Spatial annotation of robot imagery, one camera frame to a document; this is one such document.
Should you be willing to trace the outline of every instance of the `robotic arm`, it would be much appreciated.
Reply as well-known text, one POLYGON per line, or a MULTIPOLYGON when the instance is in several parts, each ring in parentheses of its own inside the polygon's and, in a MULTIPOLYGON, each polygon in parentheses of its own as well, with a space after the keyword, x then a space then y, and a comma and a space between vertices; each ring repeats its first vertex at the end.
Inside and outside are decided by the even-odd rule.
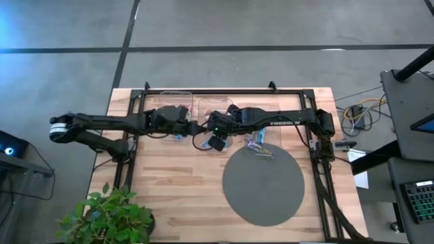
POLYGON ((319 138, 320 154, 333 160, 333 147, 330 138, 334 135, 332 115, 324 110, 264 111, 260 108, 238 108, 229 106, 227 113, 214 111, 205 122, 188 121, 188 109, 182 106, 161 108, 132 114, 125 117, 94 116, 69 113, 50 119, 52 128, 50 139, 57 143, 79 142, 94 150, 106 150, 116 162, 127 161, 130 157, 126 140, 109 140, 93 134, 88 129, 126 131, 138 136, 152 134, 173 134, 196 136, 212 131, 208 144, 222 150, 228 136, 250 134, 268 126, 306 125, 319 138))

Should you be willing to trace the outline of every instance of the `plant pot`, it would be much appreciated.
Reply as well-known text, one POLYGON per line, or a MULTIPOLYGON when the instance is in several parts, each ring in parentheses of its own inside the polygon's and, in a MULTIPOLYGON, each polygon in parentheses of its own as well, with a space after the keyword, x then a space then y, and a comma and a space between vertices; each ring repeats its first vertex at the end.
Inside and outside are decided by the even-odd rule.
POLYGON ((148 236, 150 236, 152 234, 152 232, 154 231, 154 228, 155 228, 155 218, 154 218, 153 214, 151 214, 151 219, 152 219, 151 224, 149 225, 148 228, 146 228, 146 233, 148 233, 148 236))

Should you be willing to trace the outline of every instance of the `wooden table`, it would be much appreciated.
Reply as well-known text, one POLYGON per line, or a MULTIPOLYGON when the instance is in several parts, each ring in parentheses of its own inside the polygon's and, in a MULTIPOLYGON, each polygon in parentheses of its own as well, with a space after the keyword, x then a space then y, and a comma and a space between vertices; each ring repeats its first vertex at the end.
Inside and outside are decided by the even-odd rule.
MULTIPOLYGON (((331 88, 314 88, 314 90, 317 107, 333 114, 336 128, 334 140, 342 139, 331 88)), ((130 92, 131 89, 114 89, 107 115, 126 115, 130 92)), ((230 99, 239 107, 256 106, 268 110, 300 109, 300 99, 295 95, 213 95, 212 97, 213 99, 230 99)), ((194 96, 193 119, 201 113, 200 110, 203 107, 198 108, 198 103, 203 98, 209 98, 209 95, 194 96)), ((145 110, 163 104, 159 96, 146 96, 145 110)), ((132 203, 146 205, 153 209, 156 228, 151 240, 171 242, 323 241, 308 150, 300 141, 294 127, 277 128, 279 133, 271 136, 270 139, 280 143, 281 147, 297 160, 303 172, 305 190, 304 199, 296 215, 282 224, 270 227, 255 226, 243 220, 231 209, 222 191, 224 166, 232 153, 243 146, 243 137, 234 137, 233 145, 227 152, 198 151, 193 148, 191 138, 173 141, 140 137, 132 183, 132 191, 137 192, 137 196, 132 199, 132 203)), ((300 127, 300 130, 305 135, 304 128, 300 127)), ((103 136, 117 139, 121 138, 122 132, 104 131, 103 136)), ((346 157, 343 152, 337 152, 336 155, 346 157)), ((107 159, 109 156, 106 153, 98 155, 96 165, 107 159)), ((368 232, 351 168, 339 160, 333 162, 332 165, 332 177, 339 208, 351 224, 361 234, 367 236, 368 232)), ((113 184, 115 168, 114 163, 107 163, 99 167, 92 175, 89 191, 101 191, 105 182, 113 184)), ((332 226, 330 210, 328 220, 332 226)))

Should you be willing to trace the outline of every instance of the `round gray pad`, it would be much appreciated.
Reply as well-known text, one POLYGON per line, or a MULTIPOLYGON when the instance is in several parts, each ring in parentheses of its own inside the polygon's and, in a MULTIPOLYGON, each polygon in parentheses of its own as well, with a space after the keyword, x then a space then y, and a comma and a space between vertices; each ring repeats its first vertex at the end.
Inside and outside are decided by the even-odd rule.
POLYGON ((304 195, 303 174, 296 160, 283 149, 263 145, 275 153, 265 159, 241 148, 229 159, 223 173, 223 191, 229 205, 244 220, 273 226, 297 212, 304 195))

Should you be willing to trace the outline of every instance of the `gray concrete floor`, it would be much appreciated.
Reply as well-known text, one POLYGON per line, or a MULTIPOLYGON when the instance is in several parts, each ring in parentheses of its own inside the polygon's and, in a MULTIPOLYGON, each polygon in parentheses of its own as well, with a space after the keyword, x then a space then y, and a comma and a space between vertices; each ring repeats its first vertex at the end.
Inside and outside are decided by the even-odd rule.
MULTIPOLYGON (((132 5, 3 0, 0 48, 121 47, 132 5)), ((423 0, 148 0, 140 4, 131 46, 432 43, 433 24, 423 0)), ((401 68, 423 51, 128 54, 120 87, 145 81, 152 87, 264 87, 274 81, 332 87, 340 98, 379 86, 380 71, 401 68)), ((119 54, 0 54, 0 129, 32 142, 57 175, 51 201, 26 199, 15 243, 59 241, 54 220, 84 198, 95 154, 79 144, 50 142, 48 121, 68 111, 103 115, 118 60, 119 54)), ((377 89, 337 105, 381 95, 377 89)), ((391 128, 383 117, 353 139, 358 149, 374 150, 395 139, 391 128)), ((49 194, 49 179, 34 181, 33 194, 49 194)), ((391 205, 360 195, 370 236, 406 242, 388 229, 391 205)))

